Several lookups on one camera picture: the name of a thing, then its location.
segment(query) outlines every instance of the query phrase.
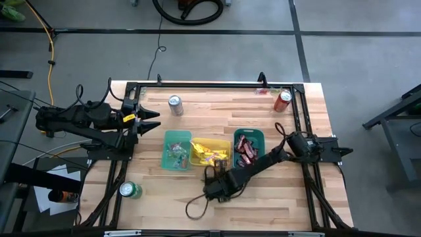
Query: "concrete floor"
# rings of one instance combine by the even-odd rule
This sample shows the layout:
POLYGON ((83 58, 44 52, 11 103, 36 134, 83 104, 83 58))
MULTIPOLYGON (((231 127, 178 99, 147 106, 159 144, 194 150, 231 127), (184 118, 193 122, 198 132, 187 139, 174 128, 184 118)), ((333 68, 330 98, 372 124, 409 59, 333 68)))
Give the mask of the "concrete floor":
MULTIPOLYGON (((157 29, 160 20, 149 0, 140 0, 137 8, 116 0, 34 0, 33 4, 53 27, 157 29)), ((302 30, 421 31, 421 2, 417 0, 296 0, 295 4, 302 30)), ((25 6, 19 9, 27 21, 14 26, 39 26, 25 6)), ((166 0, 165 9, 179 15, 174 1, 166 0)), ((191 17, 213 9, 203 3, 191 17)), ((1 25, 10 23, 0 20, 1 25)), ((186 29, 165 20, 162 28, 186 29)), ((233 0, 217 21, 187 29, 292 30, 293 25, 288 0, 233 0)), ((55 104, 74 101, 78 84, 84 85, 85 99, 97 99, 109 76, 145 79, 157 37, 59 35, 52 79, 55 104)), ((49 101, 46 35, 0 33, 0 42, 0 68, 34 72, 31 80, 4 81, 21 90, 35 90, 40 99, 49 101)), ((264 71, 272 82, 303 81, 293 36, 162 35, 161 45, 168 50, 158 53, 152 79, 159 73, 164 80, 254 81, 264 71)), ((310 80, 323 85, 332 130, 342 146, 355 150, 343 166, 355 226, 421 236, 419 190, 386 192, 385 185, 401 177, 401 168, 383 130, 365 131, 361 126, 420 83, 421 38, 303 37, 303 45, 310 80)), ((50 140, 34 122, 31 116, 22 143, 47 150, 81 140, 71 134, 50 140)), ((20 147, 14 162, 36 155, 20 147)))

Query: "metal stand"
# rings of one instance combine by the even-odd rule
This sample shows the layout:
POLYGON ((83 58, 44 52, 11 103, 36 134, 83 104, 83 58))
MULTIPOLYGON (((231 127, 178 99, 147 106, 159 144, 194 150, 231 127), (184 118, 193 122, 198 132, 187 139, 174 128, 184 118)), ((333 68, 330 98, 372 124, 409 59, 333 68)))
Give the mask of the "metal stand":
POLYGON ((413 160, 421 159, 421 138, 410 131, 413 124, 421 122, 421 116, 398 116, 421 103, 421 84, 402 95, 402 99, 397 105, 362 125, 367 130, 382 125, 387 141, 406 174, 407 181, 388 185, 388 192, 421 187, 421 179, 412 164, 413 160))

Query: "teal plastic container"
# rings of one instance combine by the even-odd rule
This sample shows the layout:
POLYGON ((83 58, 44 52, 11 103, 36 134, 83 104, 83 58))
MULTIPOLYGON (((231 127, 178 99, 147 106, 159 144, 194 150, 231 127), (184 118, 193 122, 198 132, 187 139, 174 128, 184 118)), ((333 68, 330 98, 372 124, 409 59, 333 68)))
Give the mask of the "teal plastic container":
MULTIPOLYGON (((264 134, 258 129, 252 128, 240 128, 234 132, 234 145, 237 143, 239 136, 243 134, 245 138, 250 142, 253 142, 251 145, 253 148, 259 149, 258 156, 262 157, 265 154, 264 151, 264 134)), ((240 159, 240 153, 236 152, 234 149, 234 167, 238 167, 237 161, 240 159)))
POLYGON ((165 132, 164 136, 164 150, 162 151, 162 159, 161 159, 161 167, 163 169, 171 170, 171 171, 186 171, 189 168, 189 159, 190 159, 190 140, 191 140, 191 132, 183 131, 183 130, 168 130, 165 132), (181 142, 181 147, 186 150, 187 158, 186 158, 186 166, 182 168, 180 165, 179 167, 175 167, 174 164, 177 161, 176 157, 170 157, 168 154, 168 150, 170 145, 181 142))

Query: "wooden tabletop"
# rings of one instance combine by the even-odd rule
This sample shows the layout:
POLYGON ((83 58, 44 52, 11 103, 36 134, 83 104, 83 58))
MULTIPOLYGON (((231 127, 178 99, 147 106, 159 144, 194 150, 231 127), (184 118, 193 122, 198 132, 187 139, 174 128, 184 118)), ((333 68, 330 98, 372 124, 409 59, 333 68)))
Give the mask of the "wooden tabletop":
MULTIPOLYGON (((117 97, 124 97, 125 87, 126 81, 112 82, 112 90, 117 97)), ((313 132, 318 136, 331 136, 321 84, 305 84, 305 91, 313 132)), ((143 188, 143 195, 140 199, 123 198, 118 227, 310 230, 303 173, 296 163, 283 162, 266 169, 253 177, 244 193, 231 202, 211 201, 205 216, 199 221, 188 219, 185 207, 189 200, 203 194, 203 167, 192 167, 185 172, 161 168, 163 138, 167 130, 189 130, 196 138, 233 141, 236 129, 258 128, 264 132, 266 152, 269 152, 281 140, 274 128, 275 122, 282 123, 287 133, 295 130, 291 106, 283 113, 274 112, 274 96, 256 95, 250 89, 147 88, 141 104, 146 109, 159 112, 161 116, 151 120, 161 121, 162 124, 139 138, 139 144, 136 145, 126 180, 139 184, 143 188), (182 98, 182 117, 173 117, 170 113, 168 98, 174 94, 182 98)), ((107 98, 107 103, 116 109, 121 106, 121 102, 111 96, 107 98)), ((301 102, 298 102, 298 107, 303 121, 301 102)), ((98 161, 87 175, 81 196, 82 220, 87 218, 103 197, 109 167, 109 161, 98 161)), ((339 169, 333 164, 321 163, 320 171, 326 199, 339 216, 352 226, 339 169)), ((190 205, 189 214, 200 215, 205 202, 202 198, 190 205)), ((319 203, 314 203, 318 221, 322 224, 319 203)), ((110 202, 107 222, 111 219, 113 207, 114 199, 110 202)))

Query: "yellow plastic container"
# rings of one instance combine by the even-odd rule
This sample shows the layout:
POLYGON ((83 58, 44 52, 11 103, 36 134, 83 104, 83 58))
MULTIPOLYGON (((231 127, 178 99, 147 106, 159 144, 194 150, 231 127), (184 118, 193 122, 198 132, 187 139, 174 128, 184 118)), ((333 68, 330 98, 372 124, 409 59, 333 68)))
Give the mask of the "yellow plastic container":
MULTIPOLYGON (((224 140, 217 140, 217 139, 209 139, 209 138, 193 138, 191 140, 193 143, 201 144, 211 150, 226 150, 226 155, 228 156, 228 164, 232 167, 232 148, 230 141, 224 140)), ((204 164, 200 164, 200 157, 198 157, 194 149, 190 149, 190 164, 198 165, 198 166, 207 166, 204 164)))

